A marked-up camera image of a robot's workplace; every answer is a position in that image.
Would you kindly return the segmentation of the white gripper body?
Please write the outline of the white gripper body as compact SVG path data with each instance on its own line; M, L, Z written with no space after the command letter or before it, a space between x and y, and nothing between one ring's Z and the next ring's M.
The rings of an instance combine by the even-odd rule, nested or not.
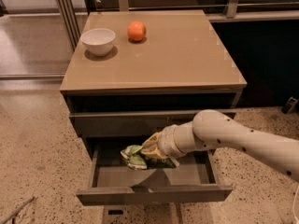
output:
M178 149L175 142L175 130L177 127L177 125L165 127L159 134L158 148L168 158L177 159L185 156L185 153Z

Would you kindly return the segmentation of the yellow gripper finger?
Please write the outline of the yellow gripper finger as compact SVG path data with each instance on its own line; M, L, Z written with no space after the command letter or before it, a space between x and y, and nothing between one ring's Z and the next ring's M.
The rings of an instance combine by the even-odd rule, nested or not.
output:
M159 133L154 133L151 137L149 137L143 144L143 147L151 147L155 146L159 140Z
M160 160L163 160L163 159L167 159L167 156L164 155L160 150L158 149L155 149L153 151L147 151L145 149L142 149L141 150L141 153L147 157L150 157L152 159L160 159Z

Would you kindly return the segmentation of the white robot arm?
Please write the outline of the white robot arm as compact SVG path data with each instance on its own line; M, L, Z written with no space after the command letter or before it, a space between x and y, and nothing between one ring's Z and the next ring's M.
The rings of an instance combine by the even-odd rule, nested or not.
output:
M299 182L299 141L248 128L216 110L171 125L142 144L143 154L157 159L184 157L194 151L233 148Z

